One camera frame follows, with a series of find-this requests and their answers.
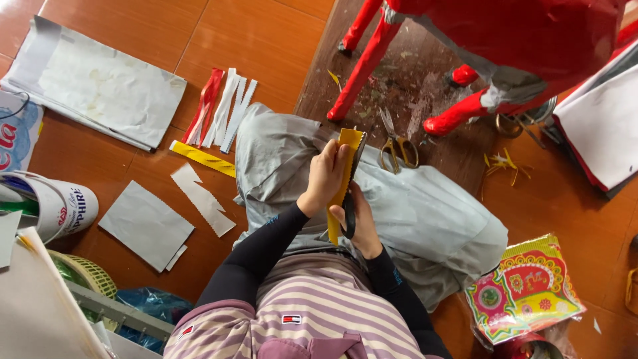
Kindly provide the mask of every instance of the black arm sleeve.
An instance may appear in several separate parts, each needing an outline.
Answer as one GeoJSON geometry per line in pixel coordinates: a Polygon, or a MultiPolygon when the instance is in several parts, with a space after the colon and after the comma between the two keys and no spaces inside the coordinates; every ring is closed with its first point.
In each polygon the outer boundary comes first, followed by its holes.
{"type": "Polygon", "coordinates": [[[388,252],[385,251],[385,247],[378,257],[366,260],[366,264],[368,277],[375,293],[399,311],[417,340],[421,353],[452,359],[441,337],[434,331],[426,308],[417,294],[403,280],[388,252]]]}
{"type": "Polygon", "coordinates": [[[309,219],[295,202],[246,237],[213,273],[195,306],[236,299],[256,307],[257,288],[309,219]]]}

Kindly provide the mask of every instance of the striped shirt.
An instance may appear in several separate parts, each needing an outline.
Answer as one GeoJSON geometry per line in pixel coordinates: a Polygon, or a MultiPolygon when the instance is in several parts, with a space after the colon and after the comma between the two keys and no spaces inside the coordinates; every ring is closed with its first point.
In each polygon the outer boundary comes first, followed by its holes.
{"type": "Polygon", "coordinates": [[[334,254],[286,257],[257,293],[256,310],[222,300],[196,308],[175,327],[166,359],[256,358],[267,340],[361,336],[367,357],[423,358],[399,312],[373,294],[365,273],[334,254]]]}

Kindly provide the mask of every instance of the hand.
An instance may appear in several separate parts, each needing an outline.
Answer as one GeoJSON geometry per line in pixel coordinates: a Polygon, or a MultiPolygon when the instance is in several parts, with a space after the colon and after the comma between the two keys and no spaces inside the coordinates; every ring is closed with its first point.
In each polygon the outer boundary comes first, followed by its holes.
{"type": "Polygon", "coordinates": [[[313,157],[308,189],[297,199],[297,206],[308,218],[325,208],[339,190],[349,150],[347,144],[339,147],[337,140],[332,139],[313,157]]]}
{"type": "MultiPolygon", "coordinates": [[[[352,199],[355,203],[355,219],[357,222],[355,235],[351,239],[352,244],[361,251],[365,259],[377,258],[383,252],[383,245],[376,233],[375,220],[372,218],[370,204],[363,196],[359,185],[354,181],[350,182],[350,194],[352,194],[352,199]]],[[[329,208],[329,211],[339,220],[341,227],[347,229],[346,212],[343,208],[334,205],[329,208]]]]}

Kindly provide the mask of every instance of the white bucket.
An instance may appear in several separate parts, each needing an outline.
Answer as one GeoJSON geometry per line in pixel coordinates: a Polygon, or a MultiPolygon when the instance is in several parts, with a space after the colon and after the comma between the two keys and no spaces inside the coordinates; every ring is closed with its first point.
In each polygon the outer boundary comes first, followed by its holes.
{"type": "Polygon", "coordinates": [[[98,215],[98,198],[85,186],[26,171],[1,176],[20,178],[35,192],[40,206],[36,230],[44,244],[89,227],[98,215]]]}

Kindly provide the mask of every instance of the gold scissors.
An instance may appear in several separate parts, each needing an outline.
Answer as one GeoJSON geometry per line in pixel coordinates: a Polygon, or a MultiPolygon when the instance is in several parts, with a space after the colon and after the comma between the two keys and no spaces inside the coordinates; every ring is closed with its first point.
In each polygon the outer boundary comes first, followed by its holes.
{"type": "Polygon", "coordinates": [[[397,162],[397,155],[394,151],[395,141],[401,148],[401,154],[403,155],[403,162],[405,162],[405,166],[407,166],[408,168],[417,168],[419,166],[419,151],[417,150],[417,147],[414,146],[412,142],[408,141],[408,139],[396,134],[396,132],[394,131],[394,124],[392,123],[392,118],[390,117],[390,111],[388,111],[387,107],[385,108],[385,111],[379,109],[379,113],[381,115],[381,120],[383,120],[383,124],[385,125],[385,129],[388,131],[388,141],[385,142],[385,145],[383,145],[383,148],[381,149],[381,153],[379,153],[379,158],[381,159],[381,165],[383,166],[383,169],[385,169],[386,171],[390,171],[388,167],[385,166],[385,162],[383,161],[383,152],[389,150],[391,157],[394,160],[394,170],[392,172],[394,174],[397,174],[397,172],[399,172],[399,163],[397,162]],[[408,160],[408,154],[406,153],[404,146],[406,143],[410,144],[410,148],[408,149],[412,150],[412,153],[414,154],[414,163],[411,163],[408,160]]]}

